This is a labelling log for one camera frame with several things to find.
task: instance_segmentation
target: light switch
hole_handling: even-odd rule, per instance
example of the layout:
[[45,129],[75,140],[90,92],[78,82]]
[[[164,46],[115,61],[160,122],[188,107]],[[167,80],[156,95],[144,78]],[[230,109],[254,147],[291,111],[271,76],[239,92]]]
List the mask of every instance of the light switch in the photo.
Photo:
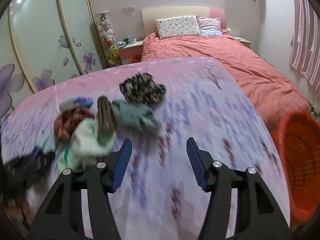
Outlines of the light switch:
[[134,10],[135,8],[134,8],[134,5],[130,5],[130,6],[128,6],[128,7],[124,7],[124,10],[125,11],[129,11],[129,10]]

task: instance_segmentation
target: black patterned cloth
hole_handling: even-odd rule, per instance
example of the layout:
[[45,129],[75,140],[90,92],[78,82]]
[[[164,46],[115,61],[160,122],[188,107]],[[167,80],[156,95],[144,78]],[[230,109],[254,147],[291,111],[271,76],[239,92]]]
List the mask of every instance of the black patterned cloth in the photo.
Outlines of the black patterned cloth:
[[127,102],[146,105],[158,103],[166,92],[165,85],[155,83],[149,73],[138,72],[119,84],[119,87]]

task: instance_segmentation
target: headboard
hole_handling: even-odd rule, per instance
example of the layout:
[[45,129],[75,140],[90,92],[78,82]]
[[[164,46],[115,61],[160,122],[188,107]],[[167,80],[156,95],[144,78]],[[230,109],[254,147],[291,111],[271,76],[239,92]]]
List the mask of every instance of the headboard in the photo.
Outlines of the headboard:
[[165,6],[142,10],[143,24],[146,36],[157,33],[156,20],[170,17],[199,15],[206,18],[220,18],[221,29],[226,29],[224,9],[206,6]]

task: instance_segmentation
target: light green cloth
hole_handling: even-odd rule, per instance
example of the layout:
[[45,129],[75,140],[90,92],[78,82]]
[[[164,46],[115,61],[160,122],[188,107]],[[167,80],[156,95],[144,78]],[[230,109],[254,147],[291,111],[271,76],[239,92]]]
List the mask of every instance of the light green cloth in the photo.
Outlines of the light green cloth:
[[161,123],[155,118],[152,109],[145,104],[114,100],[111,108],[117,126],[130,127],[140,132],[154,134],[157,134],[161,127]]
[[112,152],[116,140],[115,131],[98,133],[98,121],[82,120],[73,132],[69,147],[59,155],[58,170],[70,168],[79,171],[81,164],[93,157],[106,156]]
[[55,152],[58,143],[56,142],[52,129],[46,130],[42,133],[36,142],[36,147],[42,150],[44,154]]

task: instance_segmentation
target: pink striped curtain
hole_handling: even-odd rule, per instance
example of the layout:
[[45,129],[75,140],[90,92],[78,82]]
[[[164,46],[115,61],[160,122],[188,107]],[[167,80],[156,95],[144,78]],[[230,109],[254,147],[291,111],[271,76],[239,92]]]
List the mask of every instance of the pink striped curtain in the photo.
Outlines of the pink striped curtain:
[[320,21],[308,0],[294,0],[295,25],[289,63],[320,89]]

